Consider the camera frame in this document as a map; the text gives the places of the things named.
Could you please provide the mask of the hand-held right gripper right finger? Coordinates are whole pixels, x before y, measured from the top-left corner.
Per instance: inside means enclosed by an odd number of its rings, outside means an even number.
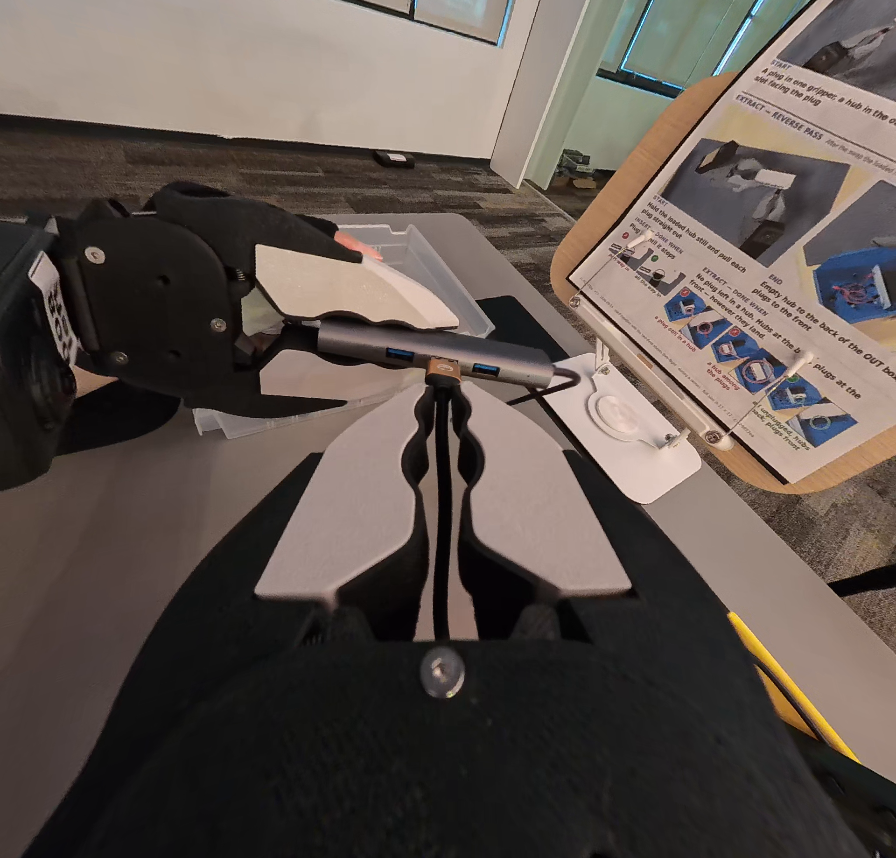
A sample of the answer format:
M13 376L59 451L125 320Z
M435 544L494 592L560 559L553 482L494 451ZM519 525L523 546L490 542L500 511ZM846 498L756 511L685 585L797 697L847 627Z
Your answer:
M618 597L632 583L563 449L471 382L454 402L458 566L476 610Z

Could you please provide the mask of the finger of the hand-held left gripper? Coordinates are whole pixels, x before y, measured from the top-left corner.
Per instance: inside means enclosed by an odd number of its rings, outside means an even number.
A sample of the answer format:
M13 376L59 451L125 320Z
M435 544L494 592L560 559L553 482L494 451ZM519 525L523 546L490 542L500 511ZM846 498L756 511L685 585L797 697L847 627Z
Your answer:
M351 316L373 325L417 330L459 326L458 316L433 292L382 261L343 261L258 245L255 284L289 320Z
M311 352L276 353L259 373L260 391L268 396L373 404L409 388L424 387L424 371L387 368L372 362L335 362Z

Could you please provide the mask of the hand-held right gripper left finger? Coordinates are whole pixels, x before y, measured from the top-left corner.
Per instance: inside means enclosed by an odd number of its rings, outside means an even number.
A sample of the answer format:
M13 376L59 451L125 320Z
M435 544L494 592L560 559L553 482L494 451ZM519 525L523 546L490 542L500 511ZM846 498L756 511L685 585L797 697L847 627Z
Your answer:
M425 534L429 389L411 385L325 449L255 596L334 608L344 588Z

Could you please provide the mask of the grey USB hub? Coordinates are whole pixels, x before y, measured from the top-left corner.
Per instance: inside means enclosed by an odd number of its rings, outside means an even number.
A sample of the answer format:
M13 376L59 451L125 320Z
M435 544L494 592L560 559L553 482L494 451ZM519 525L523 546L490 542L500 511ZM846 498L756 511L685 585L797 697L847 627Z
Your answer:
M453 331L375 326L339 317L328 317L321 323L317 350L322 355L424 371L432 362L451 362L462 379L525 387L528 393L509 400L509 406L540 400L575 388L581 382L580 373L552 363L539 348Z

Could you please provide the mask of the clear plastic bin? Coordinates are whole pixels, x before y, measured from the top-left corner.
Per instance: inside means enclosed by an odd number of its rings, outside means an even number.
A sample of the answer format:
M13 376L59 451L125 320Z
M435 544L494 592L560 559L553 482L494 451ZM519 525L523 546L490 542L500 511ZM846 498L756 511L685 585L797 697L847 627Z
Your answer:
M340 223L339 227L342 232L377 250L387 266L419 282L435 294L458 318L458 326L454 328L457 333L486 338L495 331L495 324L416 225L395 229L386 222L361 224L352 221ZM354 397L342 406L303 415L255 419L198 408L193 411L194 422L200 435L218 430L226 438L241 438L316 417L379 404L421 379L420 371L406 371L397 373L390 380L384 377L371 380L363 390L355 391Z

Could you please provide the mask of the thin black cable small copper plug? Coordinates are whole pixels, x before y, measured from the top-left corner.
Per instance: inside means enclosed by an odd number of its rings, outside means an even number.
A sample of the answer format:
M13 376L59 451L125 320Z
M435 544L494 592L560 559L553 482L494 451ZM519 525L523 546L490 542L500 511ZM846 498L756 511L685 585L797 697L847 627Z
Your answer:
M454 393L461 380L461 369L456 360L433 358L429 361L425 381L432 389L434 397L434 457L437 487L432 617L434 639L438 641L450 639L449 579L454 520L450 421Z

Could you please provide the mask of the yellow storage bin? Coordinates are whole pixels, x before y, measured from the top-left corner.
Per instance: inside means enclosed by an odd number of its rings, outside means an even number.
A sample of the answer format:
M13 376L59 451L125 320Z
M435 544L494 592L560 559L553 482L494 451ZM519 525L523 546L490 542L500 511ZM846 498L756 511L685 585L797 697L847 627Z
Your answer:
M842 756L859 763L845 740L812 704L789 673L774 658L753 631L735 613L727 613L729 623L751 656L756 672L778 717L792 728L809 735Z

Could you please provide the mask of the person's left hand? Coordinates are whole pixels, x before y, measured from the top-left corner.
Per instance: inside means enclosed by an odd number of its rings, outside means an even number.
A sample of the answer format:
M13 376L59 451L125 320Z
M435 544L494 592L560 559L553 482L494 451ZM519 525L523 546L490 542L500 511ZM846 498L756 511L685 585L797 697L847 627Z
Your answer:
M376 261L380 262L384 260L382 253L376 247L364 243L348 232L338 230L333 234L333 238L343 247L356 251L363 256L375 259Z

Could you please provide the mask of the white metal stand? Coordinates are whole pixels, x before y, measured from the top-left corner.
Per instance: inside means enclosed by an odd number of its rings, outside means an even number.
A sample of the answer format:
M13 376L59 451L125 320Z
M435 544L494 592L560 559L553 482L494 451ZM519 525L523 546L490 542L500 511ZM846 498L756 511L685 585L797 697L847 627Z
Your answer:
M801 487L812 444L799 414L821 393L810 357L764 347L702 281L666 262L642 222L571 268L568 307L593 346L558 364L549 406L622 493L649 505L692 478L701 449L740 480Z

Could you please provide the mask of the instruction sheet on wooden stand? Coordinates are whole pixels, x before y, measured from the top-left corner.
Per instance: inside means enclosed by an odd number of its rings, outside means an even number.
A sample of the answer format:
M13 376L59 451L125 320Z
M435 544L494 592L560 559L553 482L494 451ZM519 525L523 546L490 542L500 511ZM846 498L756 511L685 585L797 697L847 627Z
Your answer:
M800 495L821 492L893 458L895 428L890 427L870 438L865 444L851 449L797 483L780 483L745 447L733 441L726 446L721 440L710 441L709 433L721 433L722 427L700 408L690 392L683 390L666 371L661 370L645 348L638 346L614 323L606 320L585 299L576 298L574 287L568 280L578 263L610 234L701 118L731 88L736 77L736 73L726 73L701 80L685 90L659 116L555 250L551 283L555 295L588 327L589 337L597 345L599 365L603 364L603 350L608 349L616 355L638 381L657 395L660 404L694 434L698 443L711 449L738 479L768 492Z

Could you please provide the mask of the printed instruction sheet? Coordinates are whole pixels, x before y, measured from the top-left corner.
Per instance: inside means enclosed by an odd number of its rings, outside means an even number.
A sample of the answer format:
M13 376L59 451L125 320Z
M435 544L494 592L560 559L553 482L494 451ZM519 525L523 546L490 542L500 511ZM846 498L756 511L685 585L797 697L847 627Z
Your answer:
M894 0L813 0L588 254L642 222L764 347L810 357L804 477L894 427L894 162Z

